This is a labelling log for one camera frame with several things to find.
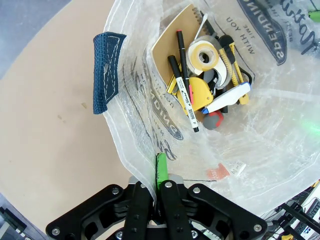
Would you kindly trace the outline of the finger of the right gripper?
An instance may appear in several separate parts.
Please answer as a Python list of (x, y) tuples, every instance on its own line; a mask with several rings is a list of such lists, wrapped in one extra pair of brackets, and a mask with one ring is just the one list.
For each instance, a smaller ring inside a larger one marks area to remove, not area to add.
[(320, 23), (320, 10), (308, 12), (308, 17), (315, 23)]

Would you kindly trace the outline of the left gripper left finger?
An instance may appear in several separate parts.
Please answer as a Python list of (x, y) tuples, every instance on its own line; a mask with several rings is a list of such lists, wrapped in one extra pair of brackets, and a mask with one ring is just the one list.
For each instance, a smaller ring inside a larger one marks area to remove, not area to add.
[(96, 240), (112, 226), (125, 221), (125, 230), (141, 235), (153, 199), (138, 179), (131, 176), (126, 188), (111, 184), (50, 222), (45, 233), (52, 240)]

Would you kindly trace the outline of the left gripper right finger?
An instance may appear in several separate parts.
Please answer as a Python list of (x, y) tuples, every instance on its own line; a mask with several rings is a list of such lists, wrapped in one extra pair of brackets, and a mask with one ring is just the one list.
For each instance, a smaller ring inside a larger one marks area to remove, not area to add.
[(170, 240), (260, 240), (265, 220), (228, 200), (206, 185), (185, 187), (170, 178), (167, 156), (156, 156), (155, 183)]

